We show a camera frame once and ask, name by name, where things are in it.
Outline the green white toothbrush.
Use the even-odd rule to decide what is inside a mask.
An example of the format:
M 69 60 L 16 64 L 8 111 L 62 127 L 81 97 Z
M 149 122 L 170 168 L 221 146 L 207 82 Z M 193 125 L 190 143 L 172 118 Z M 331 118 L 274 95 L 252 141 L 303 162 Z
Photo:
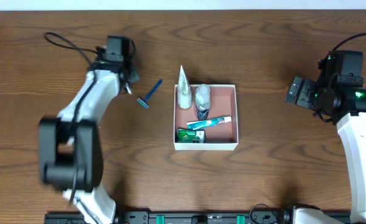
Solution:
M 132 91 L 131 91 L 131 89 L 130 89 L 130 86 L 129 86 L 129 84 L 128 83 L 126 83 L 126 85 L 125 85 L 125 90 L 126 90 L 126 92 L 128 93 L 128 94 L 132 94 Z

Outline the green soap bar pack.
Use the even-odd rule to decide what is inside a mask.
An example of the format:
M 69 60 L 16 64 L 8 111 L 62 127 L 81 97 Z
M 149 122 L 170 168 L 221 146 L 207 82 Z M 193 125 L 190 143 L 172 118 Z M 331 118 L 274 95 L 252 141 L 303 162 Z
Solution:
M 203 130 L 177 130 L 178 142 L 180 143 L 205 143 L 206 136 Z

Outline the clear soap pump bottle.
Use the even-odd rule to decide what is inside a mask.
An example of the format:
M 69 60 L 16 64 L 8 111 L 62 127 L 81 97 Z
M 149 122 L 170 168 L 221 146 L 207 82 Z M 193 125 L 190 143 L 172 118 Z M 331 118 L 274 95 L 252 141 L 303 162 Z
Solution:
M 210 87 L 208 85 L 202 84 L 199 87 L 197 87 L 195 91 L 194 102 L 198 119 L 199 120 L 207 119 L 211 106 Z

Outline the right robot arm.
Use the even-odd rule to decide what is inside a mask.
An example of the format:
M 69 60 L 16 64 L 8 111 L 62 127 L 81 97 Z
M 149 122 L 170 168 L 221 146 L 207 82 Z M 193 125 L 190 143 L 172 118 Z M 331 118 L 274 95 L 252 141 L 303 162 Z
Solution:
M 332 50 L 318 62 L 316 81 L 294 77 L 285 102 L 332 123 L 344 147 L 352 208 L 350 221 L 366 223 L 366 88 L 360 51 Z

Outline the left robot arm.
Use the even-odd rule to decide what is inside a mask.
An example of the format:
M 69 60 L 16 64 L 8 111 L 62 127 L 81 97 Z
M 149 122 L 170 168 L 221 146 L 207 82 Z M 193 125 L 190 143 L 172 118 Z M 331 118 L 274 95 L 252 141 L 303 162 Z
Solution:
M 61 191 L 86 223 L 122 223 L 117 202 L 106 192 L 99 124 L 110 102 L 139 79 L 132 58 L 136 47 L 127 37 L 110 35 L 104 47 L 88 49 L 54 32 L 46 41 L 77 51 L 88 63 L 86 80 L 74 99 L 56 116 L 39 121 L 39 174 L 44 184 Z

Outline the white Pantene tube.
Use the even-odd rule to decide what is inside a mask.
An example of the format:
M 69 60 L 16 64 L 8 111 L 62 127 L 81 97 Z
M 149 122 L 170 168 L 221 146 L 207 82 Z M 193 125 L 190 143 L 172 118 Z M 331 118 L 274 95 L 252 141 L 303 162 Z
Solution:
M 178 106 L 181 109 L 188 109 L 192 105 L 192 92 L 188 79 L 186 77 L 183 66 L 180 66 L 180 74 L 178 79 Z

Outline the blue disposable razor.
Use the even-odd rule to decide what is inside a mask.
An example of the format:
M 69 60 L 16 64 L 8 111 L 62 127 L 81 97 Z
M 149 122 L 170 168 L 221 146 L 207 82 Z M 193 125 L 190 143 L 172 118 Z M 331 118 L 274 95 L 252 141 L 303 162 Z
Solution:
M 144 98 L 138 98 L 137 102 L 143 106 L 145 109 L 149 108 L 149 105 L 147 101 L 151 98 L 151 96 L 156 92 L 156 90 L 159 88 L 159 86 L 163 83 L 162 79 L 159 79 L 159 81 L 153 86 L 153 88 L 147 93 L 147 95 Z

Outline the Colgate toothpaste tube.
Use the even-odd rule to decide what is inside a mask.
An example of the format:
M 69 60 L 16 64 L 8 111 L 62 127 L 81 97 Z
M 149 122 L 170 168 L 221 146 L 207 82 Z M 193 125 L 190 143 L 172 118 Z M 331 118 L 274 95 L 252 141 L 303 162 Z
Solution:
M 229 123 L 231 121 L 232 121 L 232 118 L 230 116 L 222 116 L 222 117 L 207 119 L 207 120 L 202 120 L 202 121 L 187 122 L 187 126 L 188 126 L 189 130 L 196 131 L 196 130 L 202 130 L 205 128 L 209 128 L 212 126 L 217 126 L 220 124 Z

